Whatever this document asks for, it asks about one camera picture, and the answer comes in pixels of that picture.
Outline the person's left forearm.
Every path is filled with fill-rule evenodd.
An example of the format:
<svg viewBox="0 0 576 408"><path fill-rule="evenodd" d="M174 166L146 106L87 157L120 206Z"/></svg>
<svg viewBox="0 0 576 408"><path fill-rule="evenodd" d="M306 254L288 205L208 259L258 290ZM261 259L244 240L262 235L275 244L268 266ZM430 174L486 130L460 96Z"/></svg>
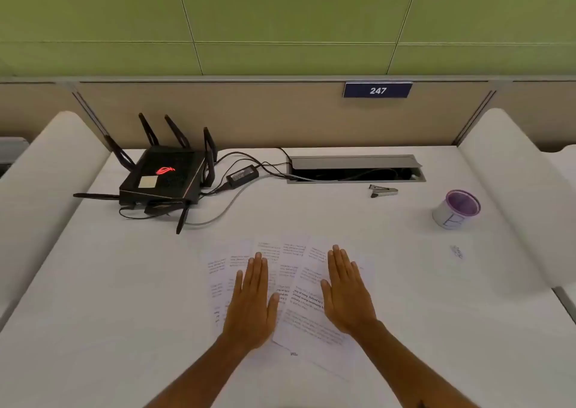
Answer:
<svg viewBox="0 0 576 408"><path fill-rule="evenodd" d="M266 341L220 335L212 346L144 408L211 408L243 359Z"/></svg>

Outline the white desk side divider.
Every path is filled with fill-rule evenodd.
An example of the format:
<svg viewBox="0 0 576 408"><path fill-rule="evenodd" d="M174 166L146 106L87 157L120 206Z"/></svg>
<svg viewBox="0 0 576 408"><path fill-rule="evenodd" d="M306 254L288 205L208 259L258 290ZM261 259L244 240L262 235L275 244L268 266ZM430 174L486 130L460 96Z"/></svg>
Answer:
<svg viewBox="0 0 576 408"><path fill-rule="evenodd" d="M576 288L576 190L509 115L486 111L458 146L552 288Z"/></svg>
<svg viewBox="0 0 576 408"><path fill-rule="evenodd" d="M63 111L0 178L0 332L109 156Z"/></svg>

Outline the person's right hand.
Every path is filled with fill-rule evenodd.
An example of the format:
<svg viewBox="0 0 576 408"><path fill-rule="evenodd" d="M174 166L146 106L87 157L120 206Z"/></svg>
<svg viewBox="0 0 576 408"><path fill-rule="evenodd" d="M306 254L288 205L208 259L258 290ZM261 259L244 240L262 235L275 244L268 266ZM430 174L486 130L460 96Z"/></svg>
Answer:
<svg viewBox="0 0 576 408"><path fill-rule="evenodd" d="M327 253L327 266L334 310L324 311L325 315L340 332L358 340L365 330L378 323L359 267L336 244Z"/></svg>

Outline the purple and white cup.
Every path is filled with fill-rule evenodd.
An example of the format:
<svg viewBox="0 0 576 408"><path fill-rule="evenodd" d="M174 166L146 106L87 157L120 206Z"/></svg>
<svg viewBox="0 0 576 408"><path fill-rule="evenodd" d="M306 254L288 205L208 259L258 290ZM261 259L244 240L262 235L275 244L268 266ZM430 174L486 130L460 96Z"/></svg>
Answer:
<svg viewBox="0 0 576 408"><path fill-rule="evenodd" d="M465 190L450 190L443 201L432 210L437 225L445 230L459 230L473 217L479 215L481 204L476 196Z"/></svg>

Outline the person's right forearm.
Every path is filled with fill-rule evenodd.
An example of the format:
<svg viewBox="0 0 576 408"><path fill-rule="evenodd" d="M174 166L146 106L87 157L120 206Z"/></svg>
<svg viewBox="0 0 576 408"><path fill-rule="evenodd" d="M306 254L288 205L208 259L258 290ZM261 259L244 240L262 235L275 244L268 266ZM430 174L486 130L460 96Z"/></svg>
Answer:
<svg viewBox="0 0 576 408"><path fill-rule="evenodd" d="M404 346L379 320L354 334L402 408L479 408Z"/></svg>

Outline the black power adapter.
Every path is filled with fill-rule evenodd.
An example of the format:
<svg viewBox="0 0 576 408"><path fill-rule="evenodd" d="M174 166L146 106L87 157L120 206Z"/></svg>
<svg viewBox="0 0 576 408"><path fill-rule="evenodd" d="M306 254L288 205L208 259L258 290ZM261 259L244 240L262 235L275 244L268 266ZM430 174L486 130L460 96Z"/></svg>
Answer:
<svg viewBox="0 0 576 408"><path fill-rule="evenodd" d="M258 169L254 165L248 165L238 171L230 173L226 176L226 187L236 189L260 176Z"/></svg>

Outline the black router with antennas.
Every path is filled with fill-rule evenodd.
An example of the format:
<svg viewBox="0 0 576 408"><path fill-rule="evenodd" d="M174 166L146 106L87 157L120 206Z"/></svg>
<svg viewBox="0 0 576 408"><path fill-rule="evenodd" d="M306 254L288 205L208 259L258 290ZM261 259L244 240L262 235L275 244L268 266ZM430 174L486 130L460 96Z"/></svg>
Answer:
<svg viewBox="0 0 576 408"><path fill-rule="evenodd" d="M104 135L120 165L128 171L128 176L119 186L119 193L75 193L73 197L115 200L124 208L144 208L149 217L181 210L176 227L176 233L180 234L189 209L200 200L201 190L211 187L214 182L217 147L209 129L204 127L204 148L194 149L168 115L164 118L180 147L160 145L145 116L142 113L138 116L150 147L137 162L126 154L111 135Z"/></svg>

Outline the beige partition panel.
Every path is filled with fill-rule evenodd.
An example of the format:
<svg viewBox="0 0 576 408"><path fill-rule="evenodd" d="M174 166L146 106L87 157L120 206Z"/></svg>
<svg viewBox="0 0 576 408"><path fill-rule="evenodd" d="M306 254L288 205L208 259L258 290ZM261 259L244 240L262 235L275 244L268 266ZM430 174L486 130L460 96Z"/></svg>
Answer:
<svg viewBox="0 0 576 408"><path fill-rule="evenodd" d="M344 97L336 79L2 79L0 136L33 141L62 111L103 141L145 148L144 114L164 145L169 115L196 147L219 149L457 145L479 117L505 110L545 151L576 143L576 77L415 78L407 98Z"/></svg>

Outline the printed white paper sheet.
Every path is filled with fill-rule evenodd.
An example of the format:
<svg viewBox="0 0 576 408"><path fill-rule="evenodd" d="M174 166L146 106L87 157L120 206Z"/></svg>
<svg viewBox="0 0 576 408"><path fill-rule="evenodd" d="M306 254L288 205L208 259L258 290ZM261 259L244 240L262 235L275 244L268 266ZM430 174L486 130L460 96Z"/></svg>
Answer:
<svg viewBox="0 0 576 408"><path fill-rule="evenodd" d="M285 237L280 241L280 254L277 260L275 291L279 294L278 314L281 314L289 298L297 270L302 263L309 236Z"/></svg>
<svg viewBox="0 0 576 408"><path fill-rule="evenodd" d="M227 251L230 247L218 247L213 252L207 252L203 255L203 261L206 263L208 274L208 289L210 296L210 313L212 318L212 331L214 337L218 337L224 326L227 315L229 302L233 295L233 290L227 289ZM270 296L275 289L267 291L266 302L269 302Z"/></svg>
<svg viewBox="0 0 576 408"><path fill-rule="evenodd" d="M333 242L310 237L293 276L272 340L327 372L350 381L356 356L352 338L326 317L321 280L329 281Z"/></svg>
<svg viewBox="0 0 576 408"><path fill-rule="evenodd" d="M233 290L237 272L245 273L250 258L255 256L253 240L241 240L230 245L227 251L227 289Z"/></svg>
<svg viewBox="0 0 576 408"><path fill-rule="evenodd" d="M279 261L281 258L282 243L276 237L256 237L253 241L252 255L256 253L262 254L262 257L268 261L268 289L272 291L275 289Z"/></svg>

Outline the person's left hand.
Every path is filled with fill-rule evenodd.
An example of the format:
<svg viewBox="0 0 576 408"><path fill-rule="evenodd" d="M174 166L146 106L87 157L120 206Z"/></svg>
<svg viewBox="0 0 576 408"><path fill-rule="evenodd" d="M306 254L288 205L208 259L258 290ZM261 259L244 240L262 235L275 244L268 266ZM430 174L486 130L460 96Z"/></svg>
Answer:
<svg viewBox="0 0 576 408"><path fill-rule="evenodd" d="M277 321L267 321L268 283L268 261L261 253L249 259L245 273L237 272L222 336L243 356L260 348L275 330Z"/></svg>

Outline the blue number sign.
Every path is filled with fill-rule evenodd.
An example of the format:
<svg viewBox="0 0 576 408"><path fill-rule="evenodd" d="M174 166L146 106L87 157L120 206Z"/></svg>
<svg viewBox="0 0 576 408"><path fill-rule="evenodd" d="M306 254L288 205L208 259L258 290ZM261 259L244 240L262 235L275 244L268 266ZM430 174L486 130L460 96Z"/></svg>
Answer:
<svg viewBox="0 0 576 408"><path fill-rule="evenodd" d="M343 98L348 99L405 99L413 82L346 82Z"/></svg>

